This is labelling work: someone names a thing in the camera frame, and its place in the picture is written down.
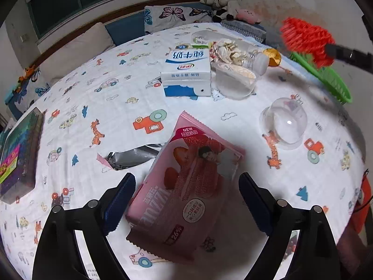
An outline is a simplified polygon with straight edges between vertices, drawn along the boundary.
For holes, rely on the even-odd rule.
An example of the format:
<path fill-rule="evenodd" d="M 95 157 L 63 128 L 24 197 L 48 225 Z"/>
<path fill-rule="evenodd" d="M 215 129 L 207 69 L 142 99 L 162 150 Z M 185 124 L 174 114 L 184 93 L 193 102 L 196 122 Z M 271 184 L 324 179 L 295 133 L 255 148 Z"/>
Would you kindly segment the silver foil wrapper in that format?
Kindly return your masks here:
<path fill-rule="evenodd" d="M 155 159 L 164 144 L 147 144 L 124 152 L 110 152 L 107 157 L 97 155 L 102 165 L 116 171 L 129 169 Z"/>

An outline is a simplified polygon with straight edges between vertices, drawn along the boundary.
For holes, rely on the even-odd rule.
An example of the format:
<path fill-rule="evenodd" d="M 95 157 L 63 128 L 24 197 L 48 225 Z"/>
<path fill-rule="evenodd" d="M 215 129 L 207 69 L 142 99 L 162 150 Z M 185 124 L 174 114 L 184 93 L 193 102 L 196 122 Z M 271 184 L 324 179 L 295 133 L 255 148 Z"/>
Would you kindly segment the red plastic mesh object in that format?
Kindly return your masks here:
<path fill-rule="evenodd" d="M 335 39 L 325 28 L 289 17 L 283 21 L 280 32 L 289 51 L 310 54 L 318 68 L 333 64 L 334 59 L 326 54 L 325 45 L 335 44 Z"/>

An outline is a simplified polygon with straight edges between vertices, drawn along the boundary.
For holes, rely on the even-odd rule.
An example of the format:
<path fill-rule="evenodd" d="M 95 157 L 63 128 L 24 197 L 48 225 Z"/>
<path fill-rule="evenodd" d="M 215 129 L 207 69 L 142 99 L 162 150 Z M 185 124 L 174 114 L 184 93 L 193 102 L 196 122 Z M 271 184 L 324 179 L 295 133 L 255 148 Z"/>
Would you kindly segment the pink wafer snack bag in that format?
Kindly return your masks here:
<path fill-rule="evenodd" d="M 245 151 L 182 112 L 126 213 L 126 239 L 187 263 L 212 231 Z"/>

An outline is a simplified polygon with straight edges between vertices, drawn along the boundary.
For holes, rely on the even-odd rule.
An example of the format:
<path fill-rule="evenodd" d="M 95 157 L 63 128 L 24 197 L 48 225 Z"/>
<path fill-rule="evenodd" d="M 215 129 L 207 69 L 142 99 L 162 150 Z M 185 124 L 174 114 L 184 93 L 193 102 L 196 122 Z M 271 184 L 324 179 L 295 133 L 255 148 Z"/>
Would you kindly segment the gold foil lid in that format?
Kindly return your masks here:
<path fill-rule="evenodd" d="M 275 48 L 267 48 L 262 51 L 269 58 L 269 66 L 270 67 L 278 67 L 281 63 L 281 54 Z"/>

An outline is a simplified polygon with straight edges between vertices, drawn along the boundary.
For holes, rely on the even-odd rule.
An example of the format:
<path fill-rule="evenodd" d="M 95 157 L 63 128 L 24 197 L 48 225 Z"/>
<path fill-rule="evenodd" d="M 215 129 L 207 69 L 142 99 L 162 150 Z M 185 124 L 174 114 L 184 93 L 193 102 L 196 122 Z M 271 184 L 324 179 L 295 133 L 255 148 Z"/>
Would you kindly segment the clear plastic cup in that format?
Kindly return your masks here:
<path fill-rule="evenodd" d="M 224 62 L 211 63 L 212 84 L 223 96 L 242 100 L 252 94 L 257 75 L 248 68 Z"/>

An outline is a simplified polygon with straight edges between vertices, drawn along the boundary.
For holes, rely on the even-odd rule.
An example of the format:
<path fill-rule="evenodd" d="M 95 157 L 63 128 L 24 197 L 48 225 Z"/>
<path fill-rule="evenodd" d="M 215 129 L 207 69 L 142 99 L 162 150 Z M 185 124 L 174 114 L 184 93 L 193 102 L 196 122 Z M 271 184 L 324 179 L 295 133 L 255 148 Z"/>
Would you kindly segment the white paper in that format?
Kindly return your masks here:
<path fill-rule="evenodd" d="M 247 60 L 247 53 L 238 48 L 235 41 L 222 38 L 209 45 L 210 59 L 213 62 L 243 65 Z"/>

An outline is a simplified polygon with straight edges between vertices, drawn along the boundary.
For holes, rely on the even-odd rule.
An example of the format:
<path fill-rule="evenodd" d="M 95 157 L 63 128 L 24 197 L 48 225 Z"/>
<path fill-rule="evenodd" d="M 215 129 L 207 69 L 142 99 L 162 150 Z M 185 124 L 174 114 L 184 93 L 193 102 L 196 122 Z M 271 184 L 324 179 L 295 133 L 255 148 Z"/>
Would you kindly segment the clear plastic bottle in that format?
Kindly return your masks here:
<path fill-rule="evenodd" d="M 221 61 L 248 68 L 260 76 L 269 67 L 269 57 L 257 44 L 210 30 L 193 33 L 192 40 L 195 44 L 208 45 L 214 62 Z"/>

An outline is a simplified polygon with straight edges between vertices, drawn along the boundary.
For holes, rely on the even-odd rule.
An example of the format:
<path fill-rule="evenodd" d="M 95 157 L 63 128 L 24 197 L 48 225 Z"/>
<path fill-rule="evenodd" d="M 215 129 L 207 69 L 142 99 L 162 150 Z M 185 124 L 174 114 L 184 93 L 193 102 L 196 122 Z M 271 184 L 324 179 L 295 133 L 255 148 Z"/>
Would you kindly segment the blue white milk carton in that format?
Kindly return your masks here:
<path fill-rule="evenodd" d="M 171 51 L 161 67 L 160 77 L 167 97 L 211 96 L 209 49 Z"/>

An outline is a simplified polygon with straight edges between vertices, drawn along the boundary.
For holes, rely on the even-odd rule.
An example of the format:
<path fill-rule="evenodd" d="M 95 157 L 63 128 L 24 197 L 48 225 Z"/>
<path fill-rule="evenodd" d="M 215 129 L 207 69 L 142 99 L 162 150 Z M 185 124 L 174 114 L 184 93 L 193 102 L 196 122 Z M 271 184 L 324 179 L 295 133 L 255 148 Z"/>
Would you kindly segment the green plastic mesh basket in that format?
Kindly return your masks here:
<path fill-rule="evenodd" d="M 292 52 L 290 59 L 300 64 L 306 71 L 318 78 L 339 102 L 342 104 L 353 102 L 349 88 L 332 67 L 318 68 L 310 54 Z"/>

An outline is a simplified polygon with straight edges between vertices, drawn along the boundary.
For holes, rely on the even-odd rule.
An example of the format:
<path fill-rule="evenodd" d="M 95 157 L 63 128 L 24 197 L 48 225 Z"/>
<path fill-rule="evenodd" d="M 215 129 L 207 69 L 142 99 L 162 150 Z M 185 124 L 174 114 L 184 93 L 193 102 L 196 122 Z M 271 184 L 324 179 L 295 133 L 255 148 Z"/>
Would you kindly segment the red box on floor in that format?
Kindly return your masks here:
<path fill-rule="evenodd" d="M 362 185 L 358 192 L 357 201 L 353 208 L 352 216 L 349 222 L 356 233 L 360 233 L 362 231 L 368 215 L 370 202 L 372 201 L 372 188 L 369 183 L 368 175 L 369 170 L 366 169 L 363 174 Z"/>

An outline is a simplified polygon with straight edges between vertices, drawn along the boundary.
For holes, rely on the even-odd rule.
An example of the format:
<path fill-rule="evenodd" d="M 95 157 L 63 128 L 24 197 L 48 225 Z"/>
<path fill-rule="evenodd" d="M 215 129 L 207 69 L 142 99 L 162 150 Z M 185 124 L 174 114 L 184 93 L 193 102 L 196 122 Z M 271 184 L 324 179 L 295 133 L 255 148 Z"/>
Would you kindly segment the blue patterned folded cloth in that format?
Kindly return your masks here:
<path fill-rule="evenodd" d="M 238 32 L 239 34 L 242 34 L 245 37 L 252 37 L 257 42 L 260 42 L 262 44 L 266 42 L 266 35 L 267 35 L 266 30 L 258 24 L 252 25 L 244 21 L 238 21 L 238 20 L 233 20 L 233 21 L 223 20 L 220 24 L 224 28 Z"/>

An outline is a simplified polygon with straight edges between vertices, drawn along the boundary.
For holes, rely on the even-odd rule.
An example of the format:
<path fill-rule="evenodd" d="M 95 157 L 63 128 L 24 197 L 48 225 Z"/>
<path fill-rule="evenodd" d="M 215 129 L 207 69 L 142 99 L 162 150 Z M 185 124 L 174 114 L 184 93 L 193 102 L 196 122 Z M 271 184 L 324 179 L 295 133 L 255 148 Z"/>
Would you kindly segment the butterfly print pillow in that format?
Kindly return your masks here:
<path fill-rule="evenodd" d="M 209 22 L 212 22 L 211 10 L 184 6 L 146 6 L 144 8 L 146 34 L 192 23 Z"/>
<path fill-rule="evenodd" d="M 37 68 L 29 74 L 23 84 L 18 84 L 5 100 L 12 115 L 19 119 L 21 115 L 51 88 L 44 78 L 41 69 Z"/>

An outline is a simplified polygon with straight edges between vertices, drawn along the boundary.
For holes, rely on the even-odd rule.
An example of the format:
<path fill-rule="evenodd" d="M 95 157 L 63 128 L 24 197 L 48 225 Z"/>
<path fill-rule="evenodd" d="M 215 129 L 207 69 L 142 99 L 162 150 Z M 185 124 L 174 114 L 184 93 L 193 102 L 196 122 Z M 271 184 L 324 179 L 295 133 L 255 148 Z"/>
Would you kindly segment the black white cow plush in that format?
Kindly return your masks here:
<path fill-rule="evenodd" d="M 223 20 L 235 20 L 241 6 L 238 0 L 217 0 L 216 8 L 217 10 L 212 16 L 212 21 L 220 23 Z"/>

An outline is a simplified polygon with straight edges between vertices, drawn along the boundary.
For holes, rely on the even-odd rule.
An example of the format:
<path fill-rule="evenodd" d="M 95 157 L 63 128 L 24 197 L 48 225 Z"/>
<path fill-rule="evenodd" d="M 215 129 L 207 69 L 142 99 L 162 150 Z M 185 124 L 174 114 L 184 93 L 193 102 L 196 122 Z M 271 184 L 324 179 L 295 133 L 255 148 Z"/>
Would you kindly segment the orange toy on ledge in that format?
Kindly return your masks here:
<path fill-rule="evenodd" d="M 31 79 L 36 74 L 36 72 L 37 72 L 37 69 L 35 68 L 34 65 L 31 67 L 25 68 L 25 74 L 18 78 L 18 83 L 22 84 L 24 81 Z"/>

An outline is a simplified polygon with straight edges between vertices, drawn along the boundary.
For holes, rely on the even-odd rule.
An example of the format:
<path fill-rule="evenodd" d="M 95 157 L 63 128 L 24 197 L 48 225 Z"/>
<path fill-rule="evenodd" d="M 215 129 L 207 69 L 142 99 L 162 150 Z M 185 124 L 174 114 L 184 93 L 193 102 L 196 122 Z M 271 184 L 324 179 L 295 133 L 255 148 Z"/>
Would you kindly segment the beige pillow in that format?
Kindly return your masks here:
<path fill-rule="evenodd" d="M 39 69 L 46 82 L 55 84 L 90 59 L 115 47 L 103 23 L 96 23 L 86 32 L 58 49 Z"/>

